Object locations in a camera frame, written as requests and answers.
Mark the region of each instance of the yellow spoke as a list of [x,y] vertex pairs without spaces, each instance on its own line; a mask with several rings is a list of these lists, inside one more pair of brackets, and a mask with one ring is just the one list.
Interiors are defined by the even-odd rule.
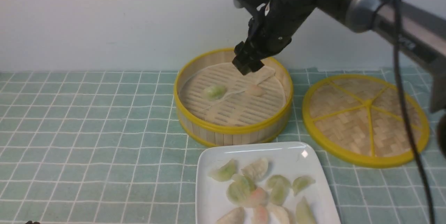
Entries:
[[371,107],[367,107],[367,117],[368,117],[368,134],[370,136],[370,152],[371,156],[375,156],[375,140],[373,138],[373,123],[371,119]]
[[360,106],[356,106],[356,107],[352,107],[352,108],[348,108],[348,109],[344,109],[344,110],[340,110],[340,111],[335,111],[334,113],[330,113],[330,114],[327,114],[327,115],[324,115],[324,116],[320,116],[320,117],[314,118],[313,121],[320,121],[321,119],[330,118],[332,116],[335,116],[335,115],[338,115],[338,114],[341,114],[341,113],[346,113],[348,111],[355,111],[355,110],[363,108],[363,107],[365,107],[365,106],[364,105],[360,105]]
[[378,94],[377,94],[375,97],[373,97],[373,99],[371,99],[371,102],[373,103],[373,101],[375,101],[375,100],[376,100],[381,94],[383,94],[388,88],[389,88],[389,87],[386,86],[386,87],[384,87],[383,89],[381,89],[381,91],[379,91]]
[[334,86],[334,87],[335,87],[336,89],[338,89],[338,90],[341,90],[341,91],[344,92],[345,94],[347,94],[347,95],[349,95],[349,96],[351,96],[351,97],[354,97],[354,98],[355,98],[356,100],[358,100],[359,102],[364,103],[364,101],[363,101],[360,97],[358,97],[358,96],[354,95],[353,93],[349,92],[348,90],[343,89],[342,87],[336,85],[333,81],[330,81],[330,85]]
[[[396,115],[393,114],[393,113],[389,113],[388,111],[386,111],[386,110],[384,110],[384,109],[382,109],[382,108],[379,108],[379,107],[376,107],[376,106],[371,106],[371,108],[375,109],[376,111],[380,111],[381,113],[384,113],[385,115],[388,115],[388,116],[390,116],[390,117],[392,117],[392,118],[394,118],[394,119],[396,119],[396,120],[398,120],[398,121],[403,122],[403,118],[401,118],[400,116],[396,116]],[[414,124],[410,124],[410,125],[411,125],[412,128],[414,128],[415,130],[417,130],[417,131],[421,131],[421,129],[420,129],[418,126],[416,126],[416,125],[414,125]]]

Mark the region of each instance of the white square plate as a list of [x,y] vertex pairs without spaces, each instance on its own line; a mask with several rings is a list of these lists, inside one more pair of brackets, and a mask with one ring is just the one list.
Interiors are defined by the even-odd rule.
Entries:
[[[240,146],[223,146],[209,148],[199,157],[196,183],[196,224],[214,224],[221,216],[236,208],[226,197],[226,189],[231,181],[218,182],[208,177],[211,170],[221,167],[230,159],[235,159],[240,169],[265,157],[269,159],[269,171],[257,186],[266,189],[266,179],[271,175],[283,175],[291,183],[302,175],[309,175],[316,180],[296,197],[290,190],[283,204],[293,215],[297,203],[305,196],[318,224],[340,224],[335,202],[331,195],[327,179],[317,155],[311,146],[302,142],[278,142],[250,144]],[[251,223],[252,209],[245,209],[245,224]],[[279,224],[270,214],[270,223]]]

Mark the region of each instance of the dumpling wrapper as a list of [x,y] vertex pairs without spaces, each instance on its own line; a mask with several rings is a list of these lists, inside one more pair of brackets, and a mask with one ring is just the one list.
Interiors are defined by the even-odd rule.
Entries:
[[251,85],[247,89],[247,94],[251,94],[253,96],[262,96],[263,94],[266,94],[265,90],[263,90],[260,86],[257,85]]
[[241,207],[255,208],[268,203],[268,193],[261,187],[256,188],[246,200],[240,202]]
[[282,175],[273,175],[266,181],[266,189],[272,189],[278,182],[282,182],[284,186],[291,187],[290,181]]
[[232,176],[232,179],[234,181],[226,190],[226,196],[233,204],[240,206],[255,190],[255,184],[249,177],[237,173]]
[[228,181],[232,178],[232,176],[237,171],[237,162],[234,159],[231,159],[228,163],[223,165],[222,167],[212,170],[209,173],[209,177],[213,178],[216,181]]
[[254,208],[254,216],[251,218],[252,224],[268,224],[269,215],[268,210],[262,205]]
[[316,181],[308,175],[301,176],[293,181],[293,192],[294,195],[298,195],[298,193],[304,189],[306,189],[309,185],[314,184]]
[[260,158],[255,162],[242,168],[242,174],[250,177],[253,181],[260,181],[268,171],[269,161],[266,158]]
[[290,214],[288,213],[286,208],[268,203],[268,205],[266,205],[266,209],[276,217],[280,224],[292,223]]
[[306,197],[296,205],[296,221],[299,224],[317,224]]
[[244,208],[234,208],[217,220],[216,224],[243,224],[245,221]]
[[203,96],[209,101],[219,100],[225,95],[227,90],[226,86],[213,85],[203,90]]
[[285,202],[288,192],[289,187],[285,186],[282,181],[278,181],[272,188],[271,194],[269,195],[269,201],[274,205],[281,206]]

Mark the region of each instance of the woven bamboo lid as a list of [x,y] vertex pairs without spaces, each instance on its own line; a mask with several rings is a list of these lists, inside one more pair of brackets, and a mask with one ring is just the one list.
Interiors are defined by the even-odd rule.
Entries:
[[[418,149],[428,142],[428,120],[409,95]],[[394,167],[413,159],[395,86],[364,75],[339,75],[312,86],[303,120],[315,141],[340,159],[365,167]]]

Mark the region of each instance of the green checkered tablecloth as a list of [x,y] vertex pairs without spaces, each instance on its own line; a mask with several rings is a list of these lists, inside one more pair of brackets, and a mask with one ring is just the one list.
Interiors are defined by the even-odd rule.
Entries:
[[[275,141],[317,152],[344,224],[427,224],[414,163],[374,170],[328,154],[301,118],[311,84],[344,72],[290,70],[294,113]],[[389,69],[359,72],[393,81]],[[403,70],[406,92],[427,109],[430,76]],[[195,175],[204,146],[183,132],[176,72],[0,74],[0,224],[195,223]],[[429,115],[431,128],[440,114]],[[438,223],[446,223],[446,160],[424,151]]]

